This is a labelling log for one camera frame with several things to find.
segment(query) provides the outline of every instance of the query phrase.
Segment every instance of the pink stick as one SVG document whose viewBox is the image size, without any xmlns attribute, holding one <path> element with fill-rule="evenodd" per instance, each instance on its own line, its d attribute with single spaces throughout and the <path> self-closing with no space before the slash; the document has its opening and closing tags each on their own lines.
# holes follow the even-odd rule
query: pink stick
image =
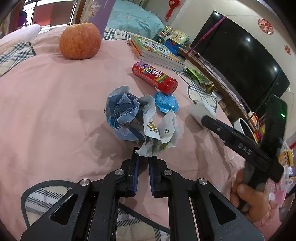
<svg viewBox="0 0 296 241">
<path fill-rule="evenodd" d="M 225 16 L 223 16 L 223 18 L 221 18 L 188 52 L 187 52 L 187 54 L 185 54 L 185 56 L 184 56 L 184 58 L 186 58 L 187 57 L 187 55 L 203 40 L 203 39 L 205 39 L 211 32 L 213 32 L 213 30 L 215 29 L 215 28 L 217 28 L 219 25 L 220 25 L 220 23 L 222 23 L 223 22 L 223 20 L 225 19 L 226 17 Z"/>
</svg>

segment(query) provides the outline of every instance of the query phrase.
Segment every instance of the crumpled paper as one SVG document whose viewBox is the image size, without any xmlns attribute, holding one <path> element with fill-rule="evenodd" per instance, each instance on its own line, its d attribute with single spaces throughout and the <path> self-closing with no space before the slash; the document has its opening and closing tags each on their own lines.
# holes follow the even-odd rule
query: crumpled paper
<svg viewBox="0 0 296 241">
<path fill-rule="evenodd" d="M 155 126 L 155 99 L 151 95 L 136 97 L 128 86 L 121 86 L 107 97 L 105 116 L 115 135 L 123 140 L 144 140 L 136 152 L 150 157 L 162 153 L 166 148 L 177 145 L 180 128 L 176 115 L 169 111 L 158 127 Z"/>
</svg>

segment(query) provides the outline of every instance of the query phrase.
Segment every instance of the book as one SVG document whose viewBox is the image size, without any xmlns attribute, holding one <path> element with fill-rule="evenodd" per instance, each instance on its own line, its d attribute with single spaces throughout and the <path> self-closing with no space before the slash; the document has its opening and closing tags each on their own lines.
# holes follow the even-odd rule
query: book
<svg viewBox="0 0 296 241">
<path fill-rule="evenodd" d="M 154 64 L 157 64 L 157 65 L 169 68 L 169 69 L 173 69 L 175 71 L 182 71 L 183 70 L 183 67 L 177 66 L 177 65 L 172 64 L 172 63 L 164 63 L 160 59 L 156 59 L 156 58 L 149 57 L 149 56 L 148 57 L 143 57 L 143 56 L 140 55 L 138 49 L 136 48 L 136 46 L 134 45 L 134 43 L 131 40 L 128 43 L 131 46 L 132 52 L 134 53 L 135 57 L 137 57 L 137 58 L 139 58 L 139 59 L 141 59 L 143 61 L 154 63 Z"/>
<path fill-rule="evenodd" d="M 138 37 L 134 35 L 131 38 L 131 42 L 138 50 L 140 56 L 142 57 L 142 60 L 146 60 L 147 58 L 150 61 L 157 60 L 158 62 L 161 62 L 162 66 L 173 65 L 177 66 L 179 69 L 184 68 L 184 64 L 175 55 L 173 55 L 166 46 L 162 45 L 161 43 L 157 43 L 145 37 Z"/>
</svg>

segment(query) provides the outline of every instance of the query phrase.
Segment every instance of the red paper cut decoration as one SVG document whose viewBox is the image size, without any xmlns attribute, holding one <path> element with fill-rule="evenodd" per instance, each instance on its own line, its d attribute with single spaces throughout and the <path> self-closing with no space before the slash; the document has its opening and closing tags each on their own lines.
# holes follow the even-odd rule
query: red paper cut decoration
<svg viewBox="0 0 296 241">
<path fill-rule="evenodd" d="M 165 21 L 168 21 L 174 11 L 174 9 L 180 5 L 180 0 L 169 0 L 168 5 L 170 7 L 170 10 L 165 15 Z"/>
<path fill-rule="evenodd" d="M 274 29 L 272 25 L 266 19 L 259 18 L 258 25 L 264 33 L 268 35 L 272 35 L 274 33 Z"/>
<path fill-rule="evenodd" d="M 286 51 L 289 55 L 291 55 L 291 50 L 290 50 L 290 48 L 289 48 L 288 45 L 285 45 L 285 51 Z"/>
</svg>

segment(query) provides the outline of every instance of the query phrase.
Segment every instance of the red apple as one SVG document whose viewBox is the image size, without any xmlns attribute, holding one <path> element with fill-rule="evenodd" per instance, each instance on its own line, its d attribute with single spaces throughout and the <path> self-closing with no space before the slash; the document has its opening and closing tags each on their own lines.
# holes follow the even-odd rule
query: red apple
<svg viewBox="0 0 296 241">
<path fill-rule="evenodd" d="M 63 56 L 67 59 L 92 58 L 101 46 L 101 34 L 92 23 L 81 23 L 67 27 L 59 41 Z"/>
</svg>

